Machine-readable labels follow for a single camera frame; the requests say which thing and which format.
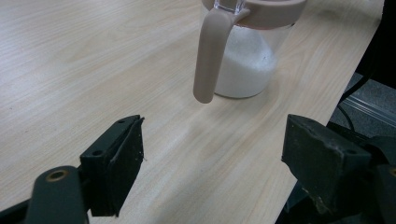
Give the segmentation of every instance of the screw hole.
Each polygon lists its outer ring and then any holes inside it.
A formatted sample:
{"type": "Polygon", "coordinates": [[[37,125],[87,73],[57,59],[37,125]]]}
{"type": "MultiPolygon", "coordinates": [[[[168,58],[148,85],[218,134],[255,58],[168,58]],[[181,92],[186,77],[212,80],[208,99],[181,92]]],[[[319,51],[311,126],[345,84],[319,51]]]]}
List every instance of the screw hole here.
{"type": "Polygon", "coordinates": [[[96,150],[96,151],[94,151],[94,152],[92,153],[92,155],[93,155],[93,156],[100,156],[100,155],[102,155],[102,153],[103,153],[103,151],[101,151],[101,150],[96,150]]]}
{"type": "Polygon", "coordinates": [[[66,170],[57,170],[47,175],[46,179],[48,182],[55,182],[63,179],[67,174],[68,172],[66,170]]]}
{"type": "Polygon", "coordinates": [[[390,174],[396,177],[396,168],[390,169],[390,174]]]}

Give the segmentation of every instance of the pitcher lid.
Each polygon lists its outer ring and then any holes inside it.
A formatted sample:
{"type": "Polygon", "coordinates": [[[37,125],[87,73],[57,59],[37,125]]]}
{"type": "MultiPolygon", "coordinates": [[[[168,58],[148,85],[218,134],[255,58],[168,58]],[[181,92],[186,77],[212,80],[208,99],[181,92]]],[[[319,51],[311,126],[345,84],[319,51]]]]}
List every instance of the pitcher lid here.
{"type": "MultiPolygon", "coordinates": [[[[253,29],[273,29],[297,22],[307,0],[247,0],[245,8],[249,16],[237,23],[253,29]]],[[[212,9],[215,0],[202,0],[203,5],[212,9]]]]}

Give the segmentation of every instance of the wood grain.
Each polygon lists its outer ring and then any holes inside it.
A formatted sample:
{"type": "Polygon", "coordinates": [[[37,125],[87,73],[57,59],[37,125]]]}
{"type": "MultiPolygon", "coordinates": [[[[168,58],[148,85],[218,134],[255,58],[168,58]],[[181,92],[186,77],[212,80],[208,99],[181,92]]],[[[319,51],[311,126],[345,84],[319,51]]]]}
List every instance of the wood grain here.
{"type": "Polygon", "coordinates": [[[266,90],[201,105],[199,1],[2,1],[0,210],[140,114],[147,160],[120,217],[91,223],[274,223],[295,183],[280,161],[286,116],[329,120],[382,6],[308,1],[266,90]]]}

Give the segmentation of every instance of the pitcher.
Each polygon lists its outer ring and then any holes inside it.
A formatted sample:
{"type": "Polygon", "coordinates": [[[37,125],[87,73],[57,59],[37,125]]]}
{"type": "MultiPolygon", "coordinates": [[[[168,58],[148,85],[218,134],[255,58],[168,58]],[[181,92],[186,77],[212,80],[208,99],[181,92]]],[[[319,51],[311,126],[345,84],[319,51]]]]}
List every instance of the pitcher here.
{"type": "Polygon", "coordinates": [[[276,51],[306,0],[202,0],[193,93],[204,104],[218,95],[260,93],[276,69],[276,51]]]}

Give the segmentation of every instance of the dark background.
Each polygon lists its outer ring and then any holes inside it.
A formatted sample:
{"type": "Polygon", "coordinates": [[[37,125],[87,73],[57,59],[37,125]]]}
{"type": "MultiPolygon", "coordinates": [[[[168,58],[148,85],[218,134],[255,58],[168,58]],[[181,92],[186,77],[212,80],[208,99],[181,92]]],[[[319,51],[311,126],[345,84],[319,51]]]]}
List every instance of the dark background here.
{"type": "Polygon", "coordinates": [[[356,72],[396,89],[396,0],[385,0],[382,21],[356,72]]]}

